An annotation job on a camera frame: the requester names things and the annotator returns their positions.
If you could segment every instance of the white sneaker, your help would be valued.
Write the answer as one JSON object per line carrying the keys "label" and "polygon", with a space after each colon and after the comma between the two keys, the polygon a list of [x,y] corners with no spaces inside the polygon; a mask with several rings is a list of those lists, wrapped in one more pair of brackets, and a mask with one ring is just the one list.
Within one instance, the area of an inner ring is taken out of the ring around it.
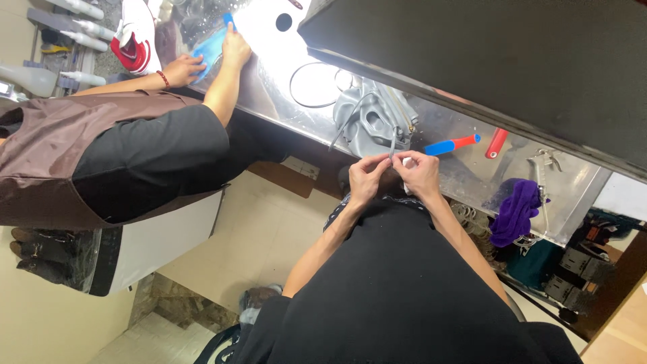
{"label": "white sneaker", "polygon": [[155,50],[155,18],[144,0],[123,0],[122,20],[110,48],[132,74],[162,70]]}

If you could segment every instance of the stainless steel table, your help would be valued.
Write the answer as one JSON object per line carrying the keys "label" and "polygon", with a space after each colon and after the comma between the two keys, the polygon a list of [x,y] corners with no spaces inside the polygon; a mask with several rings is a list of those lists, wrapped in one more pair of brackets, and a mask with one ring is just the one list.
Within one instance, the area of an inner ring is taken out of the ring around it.
{"label": "stainless steel table", "polygon": [[[297,68],[316,60],[307,55],[305,43],[296,32],[296,25],[305,17],[310,0],[300,0],[304,10],[297,9],[288,0],[186,0],[173,6],[164,1],[160,7],[157,25],[157,51],[162,65],[173,61],[182,53],[189,53],[197,43],[222,26],[224,12],[231,12],[238,31],[244,35],[254,50],[254,56],[245,67],[241,78],[238,108],[262,119],[288,128],[320,143],[330,145],[337,130],[333,122],[333,106],[306,108],[297,104],[290,95],[290,79]],[[276,18],[287,13],[292,17],[292,27],[286,32],[276,28]],[[323,104],[331,100],[335,86],[325,67],[304,67],[295,76],[293,91],[301,103]],[[217,67],[202,82],[192,88],[206,92],[217,74]],[[419,113],[418,133],[413,139],[415,149],[435,142],[478,133],[480,144],[441,155],[441,188],[444,194],[488,214],[495,215],[498,207],[484,207],[497,191],[502,181],[512,178],[532,178],[532,169],[526,160],[546,146],[510,134],[496,159],[486,159],[485,150],[495,127],[472,117],[437,104],[410,98],[410,104]],[[510,147],[510,141],[525,145],[511,152],[508,168],[496,170]],[[350,154],[343,140],[335,148]],[[578,224],[592,206],[610,171],[583,161],[572,155],[557,153],[563,172],[547,168],[546,180],[549,197],[548,239],[565,245]],[[543,232],[541,214],[532,219],[534,232]]]}

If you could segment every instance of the tile floor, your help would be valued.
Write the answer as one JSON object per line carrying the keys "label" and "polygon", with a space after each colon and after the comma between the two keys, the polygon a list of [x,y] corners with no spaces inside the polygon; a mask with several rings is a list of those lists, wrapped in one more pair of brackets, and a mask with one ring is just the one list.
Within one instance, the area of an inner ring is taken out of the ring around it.
{"label": "tile floor", "polygon": [[227,188],[214,235],[158,272],[237,312],[247,288],[285,283],[338,203],[317,190],[299,197],[246,171]]}

